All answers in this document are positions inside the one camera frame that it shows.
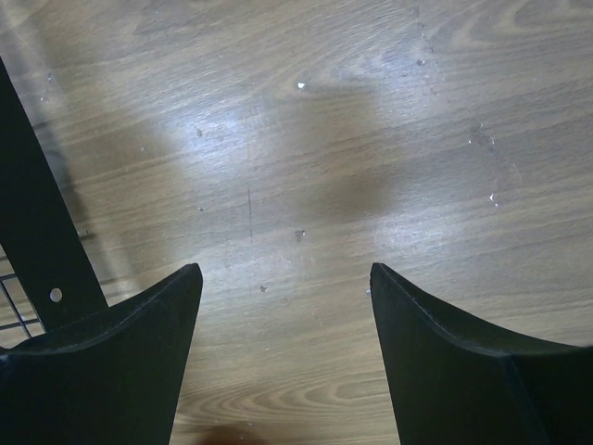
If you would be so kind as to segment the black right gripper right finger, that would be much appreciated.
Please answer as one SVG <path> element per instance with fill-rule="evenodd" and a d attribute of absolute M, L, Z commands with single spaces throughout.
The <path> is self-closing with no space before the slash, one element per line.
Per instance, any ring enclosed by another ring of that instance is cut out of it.
<path fill-rule="evenodd" d="M 591 442 L 591 348 L 492 324 L 382 263 L 370 290 L 401 443 Z"/>

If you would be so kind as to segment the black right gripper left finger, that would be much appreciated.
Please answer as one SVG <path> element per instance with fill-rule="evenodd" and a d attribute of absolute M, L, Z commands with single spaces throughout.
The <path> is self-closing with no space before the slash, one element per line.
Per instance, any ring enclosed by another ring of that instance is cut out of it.
<path fill-rule="evenodd" d="M 203 288 L 197 264 L 1 350 L 4 444 L 167 444 Z"/>

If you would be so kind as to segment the black wire dish rack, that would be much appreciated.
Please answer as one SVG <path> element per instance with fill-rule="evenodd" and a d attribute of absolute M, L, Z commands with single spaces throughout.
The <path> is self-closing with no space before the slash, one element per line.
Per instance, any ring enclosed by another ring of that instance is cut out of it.
<path fill-rule="evenodd" d="M 1 71 L 1 247 L 45 332 L 107 308 L 7 70 Z"/>

